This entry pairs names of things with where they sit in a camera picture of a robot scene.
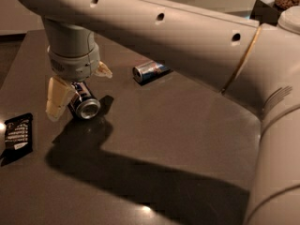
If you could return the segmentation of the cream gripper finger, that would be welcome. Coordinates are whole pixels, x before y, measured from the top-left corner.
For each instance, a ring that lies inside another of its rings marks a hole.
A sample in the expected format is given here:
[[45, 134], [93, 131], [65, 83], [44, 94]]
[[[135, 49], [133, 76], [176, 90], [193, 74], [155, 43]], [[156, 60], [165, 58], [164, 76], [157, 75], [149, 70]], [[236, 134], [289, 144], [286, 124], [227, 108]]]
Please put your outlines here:
[[98, 63], [97, 69], [95, 70], [94, 74], [98, 77], [108, 79], [111, 79], [113, 77], [113, 73], [103, 62]]
[[49, 80], [46, 103], [46, 114], [51, 121], [58, 121], [64, 114], [69, 102], [75, 96], [76, 90], [58, 76], [52, 76]]

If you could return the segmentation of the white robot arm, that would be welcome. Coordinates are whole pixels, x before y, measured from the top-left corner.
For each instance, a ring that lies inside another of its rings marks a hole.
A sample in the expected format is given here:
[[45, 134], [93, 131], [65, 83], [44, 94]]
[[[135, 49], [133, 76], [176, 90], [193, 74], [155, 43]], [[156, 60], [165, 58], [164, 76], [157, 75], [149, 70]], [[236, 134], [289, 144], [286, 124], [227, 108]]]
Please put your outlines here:
[[203, 83], [262, 122], [243, 225], [300, 225], [300, 7], [277, 25], [167, 0], [19, 0], [42, 18], [55, 75], [46, 113], [57, 120], [72, 83], [107, 76], [94, 35]]

